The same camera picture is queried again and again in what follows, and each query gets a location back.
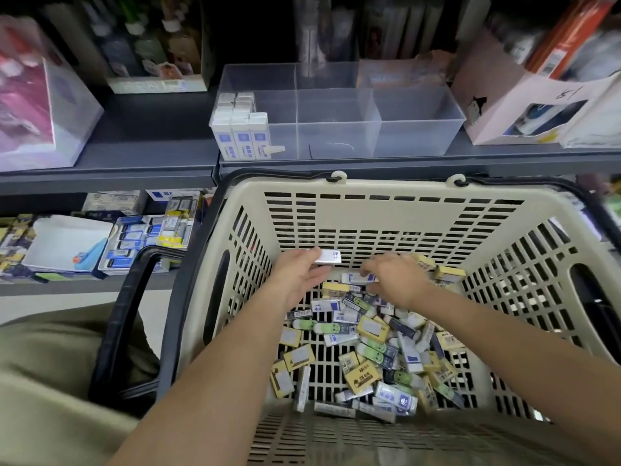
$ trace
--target store shelf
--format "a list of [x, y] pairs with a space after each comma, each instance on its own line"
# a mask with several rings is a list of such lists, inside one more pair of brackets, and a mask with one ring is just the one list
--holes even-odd
[[0, 173], [0, 195], [212, 187], [214, 94], [109, 94], [74, 167]]
[[[176, 270], [168, 273], [152, 274], [147, 283], [149, 289], [172, 289]], [[116, 293], [120, 291], [125, 276], [108, 276], [104, 280], [83, 280], [70, 282], [14, 283], [0, 284], [2, 296], [37, 296], [41, 294], [77, 294], [77, 293]]]
[[563, 175], [621, 172], [621, 150], [563, 149], [546, 145], [472, 145], [461, 130], [444, 156], [412, 159], [356, 159], [224, 162], [220, 178], [252, 166], [275, 170], [333, 172], [343, 170], [358, 179], [444, 179], [455, 173], [490, 176]]

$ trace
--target hand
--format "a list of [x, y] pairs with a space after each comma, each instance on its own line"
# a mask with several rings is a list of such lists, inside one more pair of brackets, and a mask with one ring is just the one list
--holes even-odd
[[418, 312], [417, 303], [421, 296], [436, 289], [427, 272], [408, 253], [374, 255], [363, 261], [360, 268], [362, 276], [369, 273], [374, 274], [379, 282], [368, 284], [367, 291], [379, 294], [400, 309]]
[[289, 311], [302, 300], [307, 291], [328, 278], [331, 266], [316, 266], [321, 249], [287, 250], [280, 254], [269, 279], [264, 283], [284, 295], [284, 304]]

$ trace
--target floor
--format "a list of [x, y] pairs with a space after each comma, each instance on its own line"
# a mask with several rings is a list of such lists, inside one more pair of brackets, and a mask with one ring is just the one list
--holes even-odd
[[[149, 345], [158, 356], [161, 351], [161, 339], [164, 333], [170, 292], [170, 289], [145, 291], [138, 308], [140, 317], [142, 317], [145, 325]], [[0, 297], [0, 307], [2, 307], [2, 311], [0, 311], [0, 324], [30, 314], [110, 303], [115, 301], [116, 297], [117, 293]]]

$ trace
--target shopping basket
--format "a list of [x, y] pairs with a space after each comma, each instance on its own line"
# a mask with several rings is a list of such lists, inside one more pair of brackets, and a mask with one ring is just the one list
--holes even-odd
[[[559, 189], [584, 202], [601, 235]], [[621, 272], [614, 257], [621, 235], [596, 198], [575, 184], [463, 175], [443, 183], [371, 181], [350, 180], [343, 172], [300, 175], [246, 169], [220, 185], [183, 257], [170, 298], [158, 379], [124, 386], [116, 356], [127, 343], [127, 326], [155, 260], [182, 256], [150, 247], [136, 259], [119, 294], [99, 352], [91, 399], [114, 406], [143, 394], [161, 398], [268, 278], [282, 251], [315, 245], [341, 251], [342, 264], [330, 280], [387, 251], [415, 251], [439, 265], [460, 266], [468, 274], [459, 287], [466, 297], [553, 332], [595, 356], [621, 360]], [[318, 296], [313, 289], [298, 308], [309, 308], [310, 298]], [[330, 321], [331, 314], [314, 317]], [[308, 332], [304, 339], [317, 359], [309, 399], [333, 401], [346, 388], [338, 356], [349, 347], [326, 347]], [[275, 358], [286, 350], [281, 345]], [[436, 415], [396, 425], [297, 415], [291, 399], [275, 399], [268, 389], [249, 461], [592, 462], [474, 353], [463, 349], [450, 357], [460, 373], [451, 387], [463, 396], [466, 408], [458, 411], [444, 402]], [[297, 381], [297, 372], [292, 376]], [[470, 462], [473, 454], [479, 462]]]

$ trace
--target person's left hand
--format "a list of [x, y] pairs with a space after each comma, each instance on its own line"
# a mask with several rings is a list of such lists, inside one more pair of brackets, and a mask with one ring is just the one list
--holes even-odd
[[325, 281], [331, 266], [315, 266], [321, 256], [321, 249], [287, 250], [276, 260], [268, 280], [261, 289], [270, 288], [284, 296], [286, 310], [289, 311], [302, 300], [307, 291]]

